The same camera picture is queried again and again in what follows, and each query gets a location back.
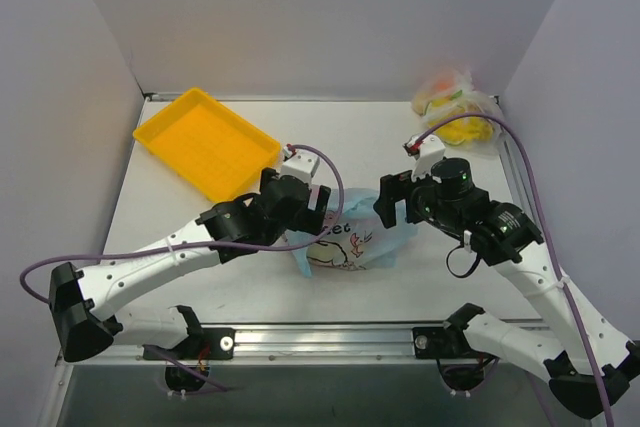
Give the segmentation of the light blue printed plastic bag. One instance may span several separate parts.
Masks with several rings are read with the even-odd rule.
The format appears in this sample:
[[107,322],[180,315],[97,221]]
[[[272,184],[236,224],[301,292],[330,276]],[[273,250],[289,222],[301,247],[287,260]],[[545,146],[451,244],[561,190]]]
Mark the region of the light blue printed plastic bag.
[[323,225],[328,235],[292,252],[303,276],[311,277],[314,267],[358,271],[395,264],[397,251],[417,235],[418,228],[406,221],[401,204],[396,206],[396,225],[385,228],[374,211],[378,196],[374,189],[347,188],[342,213],[337,215],[338,191],[331,192]]

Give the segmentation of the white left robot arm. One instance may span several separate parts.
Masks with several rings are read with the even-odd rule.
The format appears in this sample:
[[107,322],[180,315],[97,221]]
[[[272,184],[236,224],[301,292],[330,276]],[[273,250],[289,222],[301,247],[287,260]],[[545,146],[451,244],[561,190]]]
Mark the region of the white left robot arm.
[[105,265],[56,266],[49,309],[67,362],[90,359],[114,344],[151,344],[190,358],[203,329],[193,309],[133,307],[135,299],[200,269],[273,246],[286,231],[318,235],[331,190],[267,168],[258,192],[215,204],[145,249]]

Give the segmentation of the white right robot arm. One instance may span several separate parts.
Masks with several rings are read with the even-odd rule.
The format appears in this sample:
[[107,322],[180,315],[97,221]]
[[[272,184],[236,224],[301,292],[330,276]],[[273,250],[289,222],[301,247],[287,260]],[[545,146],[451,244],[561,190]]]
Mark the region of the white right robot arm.
[[395,227],[398,202],[408,222],[428,223],[508,280],[551,333],[537,335],[466,303],[444,322],[443,353],[484,353],[514,364],[588,420],[629,389],[639,375],[638,343],[606,321],[564,272],[554,271],[540,229],[516,205],[475,186],[467,160],[443,159],[419,180],[408,171],[383,176],[374,210],[384,227]]

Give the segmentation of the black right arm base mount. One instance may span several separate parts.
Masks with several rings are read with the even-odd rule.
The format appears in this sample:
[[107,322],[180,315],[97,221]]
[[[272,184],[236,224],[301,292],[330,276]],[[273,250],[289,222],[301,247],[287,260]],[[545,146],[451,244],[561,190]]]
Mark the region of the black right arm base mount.
[[466,303],[440,324],[413,327],[414,356],[421,360],[494,360],[494,355],[474,350],[464,337],[470,321],[481,314],[485,314],[482,307]]

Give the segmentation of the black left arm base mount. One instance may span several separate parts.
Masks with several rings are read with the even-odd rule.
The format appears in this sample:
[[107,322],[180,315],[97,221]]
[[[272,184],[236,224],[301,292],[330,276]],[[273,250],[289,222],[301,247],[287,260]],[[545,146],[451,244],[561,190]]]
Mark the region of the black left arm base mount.
[[177,360],[231,360],[234,355],[236,330],[227,326],[205,327],[191,307],[178,305],[169,309],[169,330],[159,340],[144,344],[145,359],[159,359],[149,345]]

